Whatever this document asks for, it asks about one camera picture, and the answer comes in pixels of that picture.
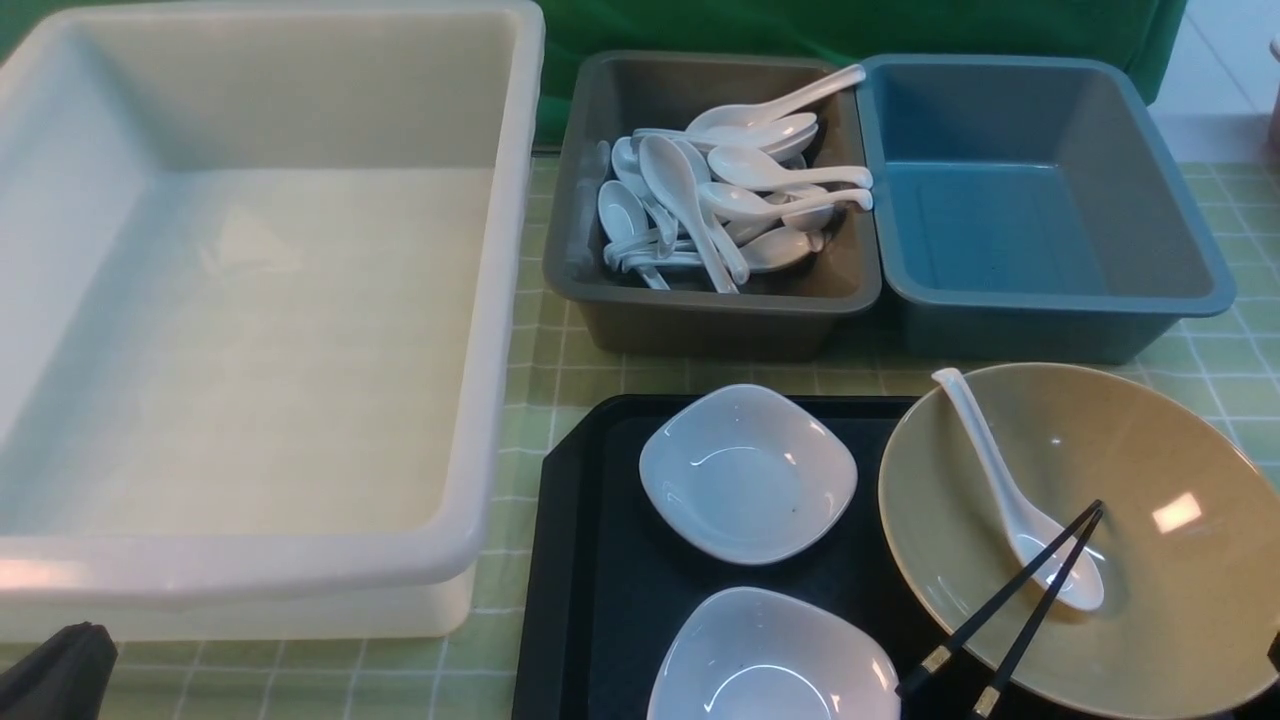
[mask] plastic tub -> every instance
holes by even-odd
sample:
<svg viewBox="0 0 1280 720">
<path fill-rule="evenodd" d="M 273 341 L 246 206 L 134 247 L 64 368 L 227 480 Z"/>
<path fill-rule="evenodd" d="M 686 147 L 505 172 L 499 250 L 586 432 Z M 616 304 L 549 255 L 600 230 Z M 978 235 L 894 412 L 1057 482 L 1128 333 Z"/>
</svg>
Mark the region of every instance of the plastic tub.
<svg viewBox="0 0 1280 720">
<path fill-rule="evenodd" d="M 0 70 L 0 639 L 462 623 L 541 38 L 522 0 L 32 33 Z"/>
<path fill-rule="evenodd" d="M 1235 284 L 1129 79 L 882 55 L 859 87 L 884 278 L 913 354 L 1125 363 Z"/>
<path fill-rule="evenodd" d="M 876 229 L 845 214 L 826 250 L 781 273 L 754 275 L 742 295 L 717 295 L 696 275 L 654 291 L 600 260 L 607 242 L 595 197 L 609 176 L 609 143 L 637 127 L 682 128 L 703 110 L 758 102 L 836 69 L 820 60 L 609 53 L 584 63 L 543 258 L 547 284 L 577 304 L 595 345 L 613 352 L 756 360 L 813 357 L 842 318 L 879 296 Z M 858 109 L 841 92 L 815 110 L 823 131 L 810 164 L 863 164 Z M 668 282 L 681 275 L 671 273 Z"/>
<path fill-rule="evenodd" d="M 1280 35 L 1271 38 L 1271 55 L 1280 61 Z M 1271 111 L 1271 146 L 1280 149 L 1280 90 L 1276 91 L 1276 106 Z"/>
</svg>

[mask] green backdrop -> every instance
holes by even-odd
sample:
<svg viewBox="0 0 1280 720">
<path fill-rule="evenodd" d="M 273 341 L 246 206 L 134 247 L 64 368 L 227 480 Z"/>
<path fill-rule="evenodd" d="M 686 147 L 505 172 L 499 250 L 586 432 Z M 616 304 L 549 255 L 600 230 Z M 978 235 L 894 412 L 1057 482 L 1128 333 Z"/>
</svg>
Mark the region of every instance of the green backdrop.
<svg viewBox="0 0 1280 720">
<path fill-rule="evenodd" d="M 42 17 L 124 0 L 0 0 L 0 56 Z M 879 53 L 1093 58 L 1156 99 L 1187 0 L 539 0 L 547 60 L 538 140 L 558 142 L 584 58 L 604 50 L 815 55 Z"/>
</svg>

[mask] green checkered tablecloth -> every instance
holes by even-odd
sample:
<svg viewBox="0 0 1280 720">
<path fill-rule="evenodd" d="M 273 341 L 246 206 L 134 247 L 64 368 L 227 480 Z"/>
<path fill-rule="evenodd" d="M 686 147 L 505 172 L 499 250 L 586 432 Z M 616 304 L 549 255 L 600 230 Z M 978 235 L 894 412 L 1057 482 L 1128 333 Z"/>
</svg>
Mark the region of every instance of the green checkered tablecloth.
<svg viewBox="0 0 1280 720">
<path fill-rule="evenodd" d="M 1174 397 L 1280 478 L 1280 169 L 1183 165 L 1235 273 L 1220 318 L 1180 323 L 1111 372 Z M 125 644 L 106 720 L 498 720 L 509 717 L 541 456 L 618 393 L 701 393 L 755 382 L 785 393 L 916 395 L 940 361 L 893 342 L 831 348 L 804 365 L 628 357 L 591 345 L 539 268 L 556 160 L 534 161 L 508 357 L 502 450 L 475 611 L 440 639 Z M 28 647 L 0 646 L 0 661 Z"/>
</svg>

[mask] blue plastic tub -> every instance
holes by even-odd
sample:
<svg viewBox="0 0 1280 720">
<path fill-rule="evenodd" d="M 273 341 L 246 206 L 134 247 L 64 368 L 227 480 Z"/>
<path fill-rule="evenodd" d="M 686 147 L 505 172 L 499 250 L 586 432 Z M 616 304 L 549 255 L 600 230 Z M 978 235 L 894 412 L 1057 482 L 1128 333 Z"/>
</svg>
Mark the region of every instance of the blue plastic tub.
<svg viewBox="0 0 1280 720">
<path fill-rule="evenodd" d="M 1125 363 L 1235 283 L 1138 92 L 1051 58 L 881 55 L 858 90 L 908 348 Z"/>
</svg>

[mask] yellow-green bowl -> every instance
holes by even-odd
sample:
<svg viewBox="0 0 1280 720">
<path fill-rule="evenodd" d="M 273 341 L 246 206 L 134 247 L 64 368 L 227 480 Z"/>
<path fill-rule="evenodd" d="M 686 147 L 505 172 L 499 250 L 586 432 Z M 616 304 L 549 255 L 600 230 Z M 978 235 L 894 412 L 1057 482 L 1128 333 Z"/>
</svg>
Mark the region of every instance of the yellow-green bowl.
<svg viewBox="0 0 1280 720">
<path fill-rule="evenodd" d="M 966 378 L 1028 500 L 1062 525 L 1106 502 L 1089 542 L 1106 601 L 1089 614 L 1055 603 L 1015 682 L 1085 712 L 1175 719 L 1238 706 L 1276 680 L 1280 495 L 1230 441 L 1097 370 L 1018 364 Z M 1020 568 L 938 389 L 893 430 L 879 505 L 893 559 L 947 632 Z M 969 651 L 998 665 L 1041 593 L 1023 588 Z"/>
</svg>

